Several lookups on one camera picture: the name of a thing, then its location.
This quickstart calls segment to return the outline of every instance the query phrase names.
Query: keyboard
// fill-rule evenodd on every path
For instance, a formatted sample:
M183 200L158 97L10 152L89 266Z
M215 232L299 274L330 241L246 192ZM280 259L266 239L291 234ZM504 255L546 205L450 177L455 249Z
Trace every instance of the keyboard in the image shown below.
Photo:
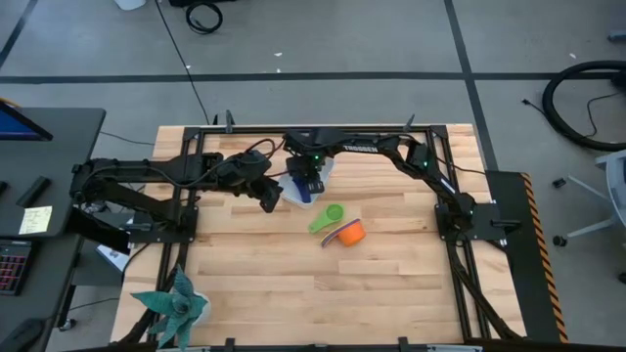
M31 241L0 240L0 294L18 295L32 261Z

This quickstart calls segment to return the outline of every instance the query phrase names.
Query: potted plant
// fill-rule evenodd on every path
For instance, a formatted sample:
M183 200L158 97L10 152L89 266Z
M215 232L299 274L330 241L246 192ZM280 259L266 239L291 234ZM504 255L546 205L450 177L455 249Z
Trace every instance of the potted plant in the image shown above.
M150 291L131 295L139 299L148 309L164 316L149 330L149 333L163 332L158 341L158 348L176 334L178 347L185 352L189 345L192 325L210 315L211 304L208 298L194 291L191 280L185 276L180 265L176 267L172 293Z

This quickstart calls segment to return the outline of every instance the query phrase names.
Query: wooden surface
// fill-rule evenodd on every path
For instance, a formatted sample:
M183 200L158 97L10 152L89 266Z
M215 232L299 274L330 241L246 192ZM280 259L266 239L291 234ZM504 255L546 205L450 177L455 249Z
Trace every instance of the wooden surface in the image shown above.
M448 125L448 131L455 163L482 170L472 126ZM154 159L178 155L182 132L183 127L161 127ZM209 135L205 150L234 154L265 137L280 141L278 135ZM276 153L269 173L283 171L285 157ZM238 345L385 344L397 343L398 336L411 343L462 341L433 214L435 194L384 156L339 154L335 160L327 190L310 210L280 200L266 214L255 199L202 195L186 272L210 299L212 314L194 328L192 345L223 345L226 337ZM458 171L458 176L462 191L477 201L490 199L483 175ZM146 188L156 198L168 198L171 191L168 185ZM344 222L362 219L367 236L357 245L335 241L321 248L326 232L307 233L309 222L333 202L345 206ZM485 296L524 334L505 255L484 242L473 248ZM161 245L153 244L128 268L112 340L129 332L144 311L129 293L155 289L160 254ZM478 336L471 298L467 301Z

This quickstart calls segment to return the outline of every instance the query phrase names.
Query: paper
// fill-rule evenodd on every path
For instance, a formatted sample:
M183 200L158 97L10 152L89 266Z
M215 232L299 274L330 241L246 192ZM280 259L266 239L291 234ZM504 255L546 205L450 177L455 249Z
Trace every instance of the paper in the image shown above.
M48 231L52 206L27 208L23 213L20 235L38 234Z

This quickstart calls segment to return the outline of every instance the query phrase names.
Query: green measuring spoon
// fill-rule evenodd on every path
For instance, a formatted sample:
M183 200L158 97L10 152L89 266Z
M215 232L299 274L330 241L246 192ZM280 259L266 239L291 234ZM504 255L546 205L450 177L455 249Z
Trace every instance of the green measuring spoon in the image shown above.
M341 219L343 219L343 206L331 204L309 225L309 233L315 234Z

